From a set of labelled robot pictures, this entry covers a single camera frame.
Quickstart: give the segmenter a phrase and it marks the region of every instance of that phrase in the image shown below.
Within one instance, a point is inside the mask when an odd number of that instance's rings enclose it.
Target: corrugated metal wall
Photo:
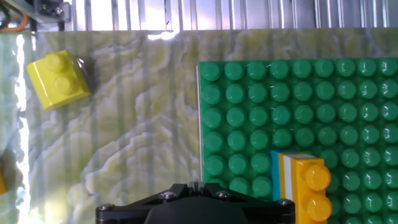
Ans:
[[[397,27],[397,0],[65,0],[65,30]],[[55,30],[39,24],[38,30]]]

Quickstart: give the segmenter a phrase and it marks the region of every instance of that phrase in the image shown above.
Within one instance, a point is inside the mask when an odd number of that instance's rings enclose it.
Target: lego stud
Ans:
[[[58,77],[55,80],[54,86],[55,89],[63,95],[69,95],[75,91],[73,78],[69,76]]]
[[[306,210],[313,220],[322,222],[331,215],[331,202],[325,196],[317,195],[308,200]]]
[[[325,190],[330,184],[330,172],[323,165],[312,165],[305,173],[305,181],[312,190]]]
[[[44,58],[44,64],[52,72],[62,72],[68,67],[67,61],[60,53],[49,53]]]

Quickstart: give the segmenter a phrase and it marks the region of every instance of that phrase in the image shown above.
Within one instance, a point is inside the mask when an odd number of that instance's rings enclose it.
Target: green stud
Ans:
[[[228,111],[226,120],[232,127],[238,128],[244,124],[244,111],[241,108],[232,108]]]
[[[338,85],[338,94],[345,100],[354,98],[356,94],[356,86],[351,81],[343,81]]]
[[[337,191],[339,186],[339,181],[338,178],[335,174],[330,174],[330,184],[329,186],[326,188],[326,192],[327,193],[334,193]]]
[[[267,97],[267,90],[263,84],[254,84],[249,87],[249,98],[255,103],[262,103]]]
[[[306,60],[298,60],[293,64],[293,73],[297,78],[308,78],[312,73],[312,66]]]
[[[216,105],[221,100],[220,88],[216,85],[207,86],[201,93],[201,98],[210,105]]]
[[[246,158],[241,154],[235,154],[228,161],[228,167],[234,174],[243,174],[248,168],[248,162]]]
[[[336,215],[340,211],[340,208],[341,208],[340,201],[334,196],[329,197],[329,200],[330,200],[331,207],[332,207],[331,215]]]
[[[392,99],[397,96],[398,85],[392,80],[386,80],[381,84],[381,94],[388,99]]]
[[[315,71],[320,77],[327,78],[334,71],[333,63],[327,59],[318,60],[315,65]]]
[[[275,124],[286,125],[290,121],[290,110],[286,106],[277,106],[272,111],[272,120]]]
[[[361,117],[365,121],[374,121],[379,116],[379,111],[373,103],[365,103],[361,108]]]
[[[225,96],[231,103],[241,103],[244,99],[242,86],[239,84],[230,85],[225,91]]]
[[[246,146],[246,138],[244,137],[243,132],[241,131],[233,131],[228,136],[228,145],[234,151],[240,151]]]
[[[386,182],[387,186],[391,189],[398,188],[398,170],[391,169],[386,172],[384,176],[384,181]]]
[[[209,128],[218,128],[221,125],[221,111],[215,108],[208,109],[203,115],[203,122]]]
[[[348,167],[354,168],[359,164],[359,155],[354,149],[346,149],[341,154],[341,163]]]
[[[261,106],[253,108],[249,113],[249,119],[252,122],[252,124],[256,126],[261,127],[265,125],[268,120],[268,114],[266,109],[264,109]]]
[[[338,163],[338,156],[335,151],[331,149],[327,149],[321,153],[321,159],[325,161],[325,166],[328,169],[335,168]]]
[[[223,173],[224,168],[225,168],[225,160],[223,158],[221,158],[220,156],[210,156],[209,158],[207,158],[207,160],[205,161],[205,167],[207,172],[210,175],[220,175]]]
[[[354,75],[355,64],[351,59],[340,59],[337,62],[337,72],[342,77],[350,77]]]
[[[271,89],[271,95],[276,102],[285,102],[290,98],[290,90],[285,83],[276,83]]]
[[[210,152],[218,152],[223,146],[223,138],[217,132],[210,132],[206,135],[203,145]]]
[[[271,75],[276,79],[286,78],[289,72],[289,65],[283,60],[278,60],[271,64]]]
[[[347,195],[343,202],[344,210],[349,214],[358,213],[361,209],[361,199],[355,194]]]
[[[292,135],[287,129],[278,129],[272,136],[273,143],[279,148],[285,148],[292,143]]]
[[[364,224],[383,224],[383,220],[377,215],[372,215],[364,221]]]
[[[395,59],[384,58],[380,61],[380,69],[385,76],[393,76],[397,73],[398,63]]]
[[[330,104],[324,104],[318,108],[317,117],[323,123],[330,123],[335,120],[336,111]]]
[[[398,106],[393,102],[387,102],[381,108],[381,114],[388,121],[395,121],[398,117]]]
[[[377,70],[377,65],[372,59],[362,59],[358,65],[359,72],[365,77],[371,77]]]
[[[332,146],[337,141],[337,134],[331,127],[324,127],[318,133],[318,141],[324,146]]]
[[[313,119],[313,111],[307,105],[300,105],[294,111],[294,118],[300,124],[309,124]]]
[[[257,153],[251,158],[251,167],[257,173],[263,174],[271,168],[271,159],[265,153]]]
[[[310,147],[315,142],[315,134],[309,128],[302,128],[296,132],[295,139],[299,146]]]
[[[386,204],[389,210],[398,211],[398,192],[390,192],[387,195]]]
[[[293,94],[300,101],[307,101],[312,97],[312,88],[307,82],[300,82],[294,86]]]
[[[224,181],[217,179],[217,178],[211,178],[210,180],[207,181],[209,184],[219,184],[222,188],[226,188],[226,184]]]
[[[248,65],[248,75],[254,80],[260,80],[265,77],[267,67],[261,62],[251,62]]]
[[[371,99],[376,96],[377,93],[377,86],[374,84],[372,80],[366,80],[361,83],[359,86],[359,92],[361,93],[362,97],[365,99]]]
[[[220,69],[215,63],[206,63],[202,66],[201,75],[209,82],[216,81],[220,77]]]
[[[388,147],[384,151],[384,160],[390,166],[398,165],[398,147]]]
[[[343,121],[351,123],[355,121],[358,112],[352,103],[345,103],[340,107],[338,114]]]
[[[265,149],[268,146],[267,133],[263,130],[254,131],[250,135],[250,143],[255,149]]]
[[[317,86],[317,95],[321,100],[330,100],[335,95],[335,87],[330,82],[323,81]]]
[[[358,132],[352,126],[344,127],[340,132],[340,139],[344,144],[352,146],[358,141]]]
[[[361,185],[359,175],[353,171],[347,172],[343,176],[343,187],[348,191],[354,191]]]
[[[362,155],[363,162],[369,167],[375,167],[380,162],[380,154],[374,147],[367,148]]]
[[[368,189],[378,189],[381,185],[381,181],[381,175],[378,171],[369,170],[363,175],[363,183]]]
[[[362,130],[362,139],[368,144],[374,144],[379,140],[380,132],[373,126],[368,125]]]
[[[243,68],[236,62],[228,62],[225,66],[225,75],[232,81],[240,80],[243,77]]]
[[[244,178],[237,177],[229,183],[229,189],[241,194],[247,194],[249,192],[249,183]]]
[[[398,223],[398,214],[391,214],[388,219],[386,224],[396,224]]]
[[[357,217],[349,217],[344,224],[362,224],[362,222]]]
[[[398,128],[394,124],[388,124],[383,129],[383,137],[389,143],[397,143],[398,142]]]
[[[266,197],[272,191],[272,182],[267,177],[257,177],[252,182],[252,189],[258,197]]]

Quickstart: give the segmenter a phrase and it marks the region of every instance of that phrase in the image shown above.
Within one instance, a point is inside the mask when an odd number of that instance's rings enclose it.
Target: yellow lego brick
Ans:
[[[49,53],[44,59],[29,64],[27,71],[46,110],[91,95],[77,59],[66,50]]]
[[[4,185],[4,182],[2,180],[2,176],[0,173],[0,195],[5,194],[7,192],[6,186]]]
[[[323,159],[291,158],[292,191],[297,224],[327,224],[331,202],[326,198],[330,172]]]

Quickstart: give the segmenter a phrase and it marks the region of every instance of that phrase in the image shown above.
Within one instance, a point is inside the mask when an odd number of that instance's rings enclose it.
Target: lego brick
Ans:
[[[4,185],[4,181],[2,179],[1,173],[0,173],[0,195],[5,194],[7,192],[6,186]]]
[[[285,170],[290,169],[291,174],[290,178],[286,176],[285,179],[291,180],[292,200],[296,204],[296,222],[326,223],[332,211],[325,190],[330,184],[330,172],[324,166],[323,159],[300,156],[284,156]]]
[[[249,162],[257,153],[270,156],[270,149],[295,149],[324,159],[331,172],[330,223],[353,217],[393,223],[397,187],[386,176],[398,169],[397,71],[396,58],[200,62],[203,180],[229,187],[240,177],[250,191],[253,178],[271,172],[250,166],[234,174],[227,167],[211,175],[206,160],[242,154]],[[375,179],[368,180],[370,171]],[[372,208],[371,194],[381,207]]]
[[[91,95],[76,58],[66,50],[49,53],[27,66],[30,79],[46,110]]]
[[[279,154],[280,153],[289,153],[289,152],[297,152],[297,150],[286,149],[286,150],[271,150],[271,178],[272,178],[272,200],[279,200],[282,197],[281,194],[281,186],[280,186],[280,176],[279,174]]]

